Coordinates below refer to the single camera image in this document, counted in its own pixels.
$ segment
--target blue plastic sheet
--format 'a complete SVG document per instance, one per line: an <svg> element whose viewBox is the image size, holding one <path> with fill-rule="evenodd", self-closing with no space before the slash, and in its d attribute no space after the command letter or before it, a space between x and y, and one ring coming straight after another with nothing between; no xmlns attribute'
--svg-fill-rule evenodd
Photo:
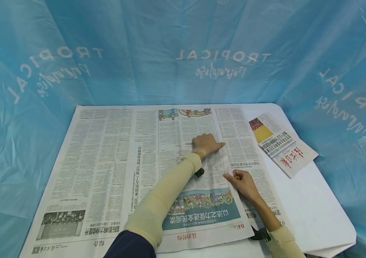
<svg viewBox="0 0 366 258"><path fill-rule="evenodd" d="M319 153L366 257L366 0L0 0L0 257L75 105L256 102Z"/></svg>

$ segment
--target hand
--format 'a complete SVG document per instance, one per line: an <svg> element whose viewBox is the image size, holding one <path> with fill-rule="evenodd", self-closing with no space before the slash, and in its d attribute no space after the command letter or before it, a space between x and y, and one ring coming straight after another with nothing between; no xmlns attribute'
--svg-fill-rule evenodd
<svg viewBox="0 0 366 258"><path fill-rule="evenodd" d="M202 134L197 136L196 138L193 138L194 143L194 149L192 152L199 155L201 159L204 158L204 156L215 152L216 150L223 147L226 143L225 142L216 142L215 137L213 137L212 134Z"/></svg>
<svg viewBox="0 0 366 258"><path fill-rule="evenodd" d="M252 204L262 199L249 172L235 169L233 175L223 174L223 177L232 183Z"/></svg>

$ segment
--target folded newspaper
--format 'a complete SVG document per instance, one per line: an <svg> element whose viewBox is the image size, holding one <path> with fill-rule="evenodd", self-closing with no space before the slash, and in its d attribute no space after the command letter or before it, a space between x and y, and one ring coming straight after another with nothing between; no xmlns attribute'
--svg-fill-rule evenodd
<svg viewBox="0 0 366 258"><path fill-rule="evenodd" d="M158 253L253 236L261 220L222 176L252 174L283 225L284 214L241 106L77 106L20 257L103 257L158 180L211 133L226 146L203 160L163 223Z"/></svg>
<svg viewBox="0 0 366 258"><path fill-rule="evenodd" d="M249 122L259 147L282 169L289 178L318 156L296 134L285 130L275 118L264 113Z"/></svg>

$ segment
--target open newspaper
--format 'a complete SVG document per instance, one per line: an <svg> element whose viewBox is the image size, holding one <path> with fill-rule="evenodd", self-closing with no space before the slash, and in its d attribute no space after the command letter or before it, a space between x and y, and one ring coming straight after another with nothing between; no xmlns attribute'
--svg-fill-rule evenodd
<svg viewBox="0 0 366 258"><path fill-rule="evenodd" d="M203 160L205 174L170 208L157 252L253 236L256 211L222 176L235 168L253 175L288 224L240 106L77 106L20 257L103 257L139 201L202 133L227 144Z"/></svg>

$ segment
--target arm sleeve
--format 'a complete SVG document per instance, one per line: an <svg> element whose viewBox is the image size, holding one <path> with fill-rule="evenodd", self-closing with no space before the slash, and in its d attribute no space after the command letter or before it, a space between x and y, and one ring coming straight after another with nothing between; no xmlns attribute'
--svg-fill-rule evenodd
<svg viewBox="0 0 366 258"><path fill-rule="evenodd" d="M137 205L124 230L139 234L156 249L162 242L162 224L167 212L193 174L202 167L199 155L186 154Z"/></svg>
<svg viewBox="0 0 366 258"><path fill-rule="evenodd" d="M285 226L281 226L275 231L269 232L272 240L268 242L268 247L273 258L305 258L295 242L295 237Z"/></svg>

